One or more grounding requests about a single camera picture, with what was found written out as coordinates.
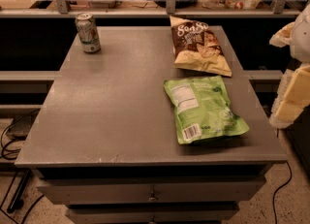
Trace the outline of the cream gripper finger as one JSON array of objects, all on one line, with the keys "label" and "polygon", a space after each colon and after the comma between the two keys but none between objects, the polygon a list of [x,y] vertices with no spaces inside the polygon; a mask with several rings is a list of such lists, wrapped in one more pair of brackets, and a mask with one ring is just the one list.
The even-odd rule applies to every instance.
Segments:
[{"label": "cream gripper finger", "polygon": [[285,129],[295,122],[310,105],[310,64],[302,64],[296,70],[287,69],[277,90],[271,108],[269,123]]},{"label": "cream gripper finger", "polygon": [[290,22],[289,24],[285,25],[271,37],[269,43],[279,48],[289,46],[292,42],[291,33],[293,27],[294,27],[293,22]]}]

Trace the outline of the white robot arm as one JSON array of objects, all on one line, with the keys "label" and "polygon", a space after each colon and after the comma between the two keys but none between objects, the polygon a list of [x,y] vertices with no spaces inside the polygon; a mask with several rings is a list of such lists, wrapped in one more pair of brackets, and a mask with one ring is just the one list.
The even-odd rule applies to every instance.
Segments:
[{"label": "white robot arm", "polygon": [[285,71],[271,108],[269,123],[285,129],[310,105],[310,6],[274,34],[269,43],[279,48],[289,46],[291,57],[301,63],[297,69]]}]

